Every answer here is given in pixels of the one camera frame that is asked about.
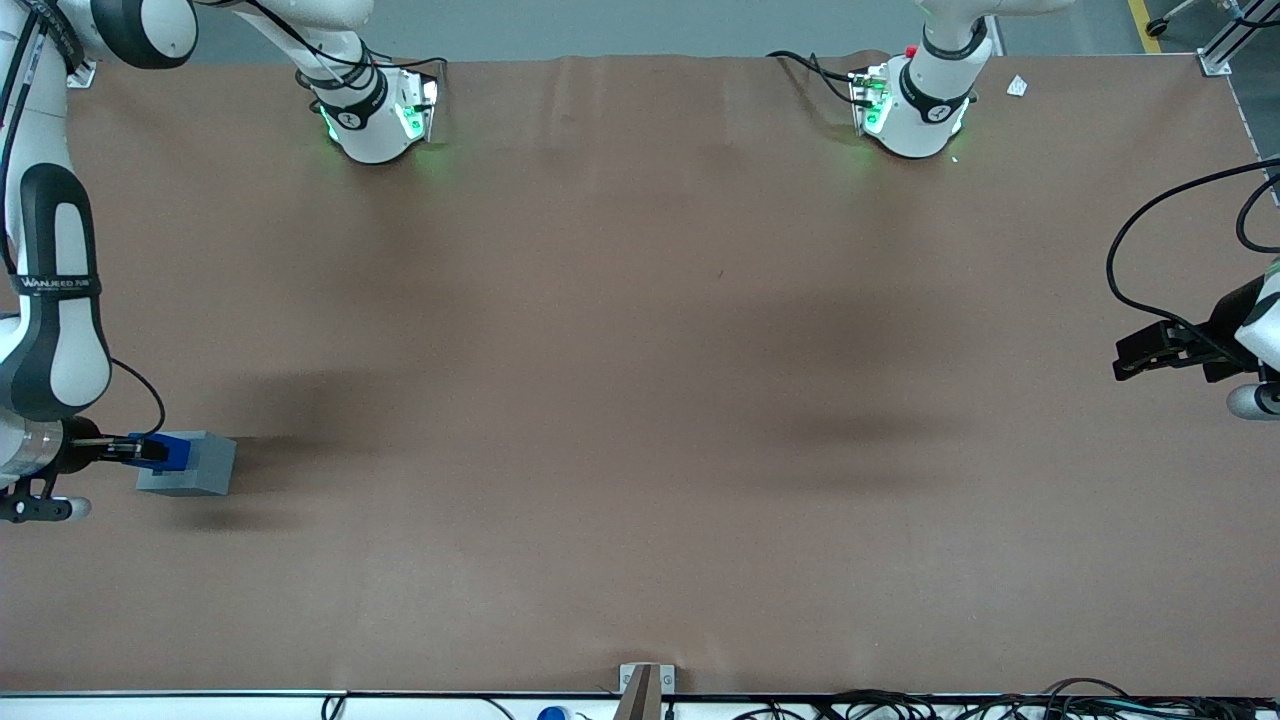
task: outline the brown paper sheet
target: brown paper sheet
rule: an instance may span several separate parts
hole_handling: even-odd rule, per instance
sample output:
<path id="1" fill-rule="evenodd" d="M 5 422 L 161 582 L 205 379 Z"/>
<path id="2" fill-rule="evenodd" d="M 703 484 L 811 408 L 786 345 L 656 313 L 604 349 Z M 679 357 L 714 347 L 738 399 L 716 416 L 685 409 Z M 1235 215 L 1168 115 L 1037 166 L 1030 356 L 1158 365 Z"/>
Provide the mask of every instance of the brown paper sheet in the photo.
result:
<path id="1" fill-rule="evenodd" d="M 833 63 L 851 67 L 854 60 Z M 1030 85 L 1004 94 L 1014 73 Z M 434 147 L 347 161 L 279 67 L 105 68 L 70 128 L 113 351 L 234 495 L 61 483 L 0 528 L 0 685 L 1271 693 L 1275 427 L 1120 386 L 1107 243 L 1248 161 L 1187 56 L 998 59 L 905 161 L 773 60 L 451 68 Z M 1260 178 L 1120 259 L 1202 319 Z M 1260 238 L 1277 223 L 1260 209 Z M 152 420 L 127 377 L 88 413 Z"/>

